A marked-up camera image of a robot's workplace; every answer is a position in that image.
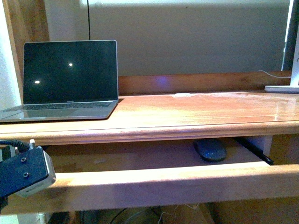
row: black power cord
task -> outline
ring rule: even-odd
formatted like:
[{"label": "black power cord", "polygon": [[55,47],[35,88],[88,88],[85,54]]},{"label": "black power cord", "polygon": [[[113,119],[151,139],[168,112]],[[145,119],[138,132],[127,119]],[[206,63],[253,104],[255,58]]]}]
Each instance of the black power cord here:
[{"label": "black power cord", "polygon": [[26,152],[30,149],[30,145],[28,143],[19,140],[0,140],[0,145],[10,145],[13,147],[18,147],[20,153]]},{"label": "black power cord", "polygon": [[114,222],[114,220],[116,220],[116,218],[117,218],[121,213],[123,213],[125,210],[126,210],[126,208],[123,209],[123,210],[121,210],[119,213],[117,213],[116,216],[114,216],[114,218],[111,220],[111,222],[110,222],[109,224],[112,224],[112,223]]},{"label": "black power cord", "polygon": [[87,0],[87,13],[88,13],[88,38],[89,40],[91,40],[90,38],[90,13],[89,13],[89,1]]},{"label": "black power cord", "polygon": [[82,224],[84,224],[85,211],[82,211]]}]

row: laptop keyboard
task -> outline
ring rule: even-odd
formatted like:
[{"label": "laptop keyboard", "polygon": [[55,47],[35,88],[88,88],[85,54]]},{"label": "laptop keyboard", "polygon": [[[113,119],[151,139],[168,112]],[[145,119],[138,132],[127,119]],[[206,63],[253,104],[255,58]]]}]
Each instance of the laptop keyboard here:
[{"label": "laptop keyboard", "polygon": [[[67,104],[39,104],[24,105],[24,110],[48,110],[48,109],[70,109],[70,108],[100,108],[109,107],[111,102],[94,102],[94,103],[67,103]],[[5,111],[17,111],[19,107],[10,108]]]}]

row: desk surface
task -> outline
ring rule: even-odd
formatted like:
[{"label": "desk surface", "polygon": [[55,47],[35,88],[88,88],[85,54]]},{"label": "desk surface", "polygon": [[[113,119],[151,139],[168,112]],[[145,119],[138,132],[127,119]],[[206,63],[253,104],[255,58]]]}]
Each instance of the desk surface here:
[{"label": "desk surface", "polygon": [[109,119],[0,125],[39,145],[299,133],[299,95],[219,92],[121,97]]}]

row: laptop screen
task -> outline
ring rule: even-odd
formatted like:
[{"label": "laptop screen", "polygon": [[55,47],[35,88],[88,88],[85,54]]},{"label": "laptop screen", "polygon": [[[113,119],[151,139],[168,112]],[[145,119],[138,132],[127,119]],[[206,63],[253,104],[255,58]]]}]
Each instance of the laptop screen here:
[{"label": "laptop screen", "polygon": [[117,99],[116,41],[24,45],[24,104]]}]

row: white cable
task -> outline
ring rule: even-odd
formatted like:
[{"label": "white cable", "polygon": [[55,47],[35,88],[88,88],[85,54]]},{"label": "white cable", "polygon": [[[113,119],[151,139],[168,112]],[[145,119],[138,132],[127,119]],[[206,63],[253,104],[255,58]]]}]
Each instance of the white cable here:
[{"label": "white cable", "polygon": [[125,224],[127,224],[128,223],[128,221],[131,219],[131,218],[133,218],[133,217],[135,217],[135,216],[137,216],[137,215],[139,215],[140,213],[143,213],[143,212],[145,212],[146,210],[148,210],[148,209],[150,209],[150,208],[147,208],[147,209],[144,209],[144,210],[141,210],[141,211],[139,211],[139,212],[137,212],[137,213],[135,213],[135,214],[133,214],[133,215],[131,215],[126,221],[125,221]]},{"label": "white cable", "polygon": [[187,206],[188,208],[192,209],[192,210],[197,210],[199,204],[200,204],[200,203],[198,203],[196,206],[190,206],[190,205],[188,205],[188,204],[184,204],[184,205]]},{"label": "white cable", "polygon": [[172,215],[172,214],[170,214],[170,213],[167,213],[167,212],[162,212],[162,213],[161,213],[161,216],[160,216],[160,218],[159,218],[159,221],[158,221],[158,223],[157,223],[157,224],[159,224],[159,223],[160,223],[160,221],[162,220],[162,216],[163,216],[163,214],[167,214],[167,215],[173,216],[173,215]]},{"label": "white cable", "polygon": [[280,77],[280,76],[275,76],[275,75],[272,75],[264,70],[258,70],[258,71],[262,71],[264,73],[266,73],[268,76],[272,76],[272,77],[275,77],[275,78],[291,78],[291,76],[283,76],[283,77]]}]

